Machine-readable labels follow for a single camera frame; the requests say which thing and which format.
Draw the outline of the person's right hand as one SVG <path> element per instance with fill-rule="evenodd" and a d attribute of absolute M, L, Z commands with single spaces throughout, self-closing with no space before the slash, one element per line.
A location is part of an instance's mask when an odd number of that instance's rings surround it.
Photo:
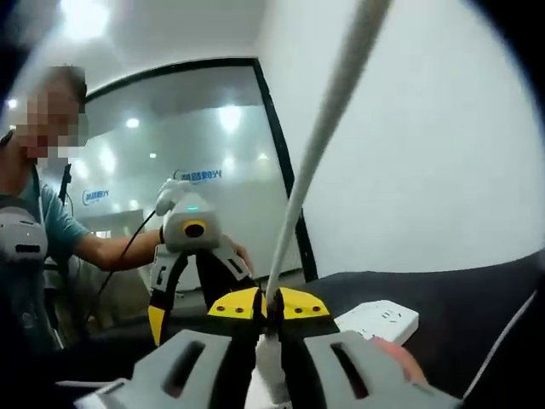
<path fill-rule="evenodd" d="M 424 371 L 408 350 L 396 343 L 391 343 L 379 337 L 373 337 L 371 341 L 401 366 L 404 377 L 408 382 L 427 384 Z"/>

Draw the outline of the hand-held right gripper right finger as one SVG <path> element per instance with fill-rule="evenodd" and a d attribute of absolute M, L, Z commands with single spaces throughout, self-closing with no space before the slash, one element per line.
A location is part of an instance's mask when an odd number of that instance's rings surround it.
<path fill-rule="evenodd" d="M 455 397 L 409 381 L 403 367 L 355 331 L 340 331 L 314 295 L 277 289 L 267 306 L 294 408 L 459 408 Z"/>

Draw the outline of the person's left hand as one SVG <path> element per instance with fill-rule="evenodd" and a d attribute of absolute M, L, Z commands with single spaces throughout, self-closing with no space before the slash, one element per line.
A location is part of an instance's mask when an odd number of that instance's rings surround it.
<path fill-rule="evenodd" d="M 252 276 L 254 274 L 254 265 L 250 259 L 250 254 L 246 250 L 246 248 L 236 243 L 235 241 L 233 241 L 231 238 L 229 238 L 226 235 L 223 235 L 223 239 L 229 243 L 229 245 L 232 247 L 235 253 L 244 261 L 244 264 L 246 265 L 246 267 L 248 268 L 250 272 L 250 276 Z"/>

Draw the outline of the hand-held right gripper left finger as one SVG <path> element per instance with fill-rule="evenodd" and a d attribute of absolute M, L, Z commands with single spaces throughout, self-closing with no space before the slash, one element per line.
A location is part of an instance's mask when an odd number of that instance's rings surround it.
<path fill-rule="evenodd" d="M 262 292 L 230 292 L 203 330 L 183 330 L 120 379 L 77 400 L 77 408 L 242 408 L 261 333 Z"/>

